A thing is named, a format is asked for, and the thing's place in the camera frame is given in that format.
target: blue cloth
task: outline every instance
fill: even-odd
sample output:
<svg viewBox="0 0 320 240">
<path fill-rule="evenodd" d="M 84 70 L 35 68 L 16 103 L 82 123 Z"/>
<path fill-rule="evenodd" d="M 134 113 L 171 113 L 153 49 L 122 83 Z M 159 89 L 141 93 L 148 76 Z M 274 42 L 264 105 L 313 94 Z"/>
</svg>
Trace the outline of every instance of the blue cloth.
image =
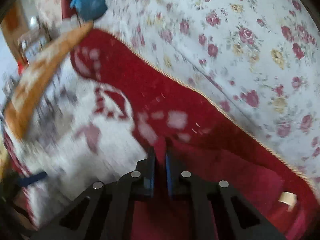
<svg viewBox="0 0 320 240">
<path fill-rule="evenodd" d="M 72 0 L 70 8 L 76 8 L 78 15 L 85 21 L 100 18 L 108 9 L 104 0 Z"/>
</svg>

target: metal rivet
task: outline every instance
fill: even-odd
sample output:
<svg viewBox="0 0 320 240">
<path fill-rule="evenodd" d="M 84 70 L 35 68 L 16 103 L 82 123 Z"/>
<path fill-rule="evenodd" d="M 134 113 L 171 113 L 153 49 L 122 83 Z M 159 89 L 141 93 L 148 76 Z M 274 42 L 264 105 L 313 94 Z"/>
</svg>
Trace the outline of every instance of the metal rivet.
<svg viewBox="0 0 320 240">
<path fill-rule="evenodd" d="M 103 183 L 101 181 L 97 181 L 92 186 L 94 189 L 99 189 L 103 187 Z"/>
<path fill-rule="evenodd" d="M 181 172 L 181 176 L 184 178 L 189 178 L 189 177 L 191 177 L 191 172 L 190 171 L 183 171 L 183 172 Z"/>
<path fill-rule="evenodd" d="M 219 182 L 219 185 L 220 185 L 220 187 L 228 187 L 228 186 L 229 186 L 229 183 L 228 183 L 227 181 L 225 181 L 225 180 L 221 180 L 221 181 Z"/>
<path fill-rule="evenodd" d="M 133 171 L 131 172 L 131 177 L 138 178 L 140 177 L 141 173 L 139 171 Z"/>
</svg>

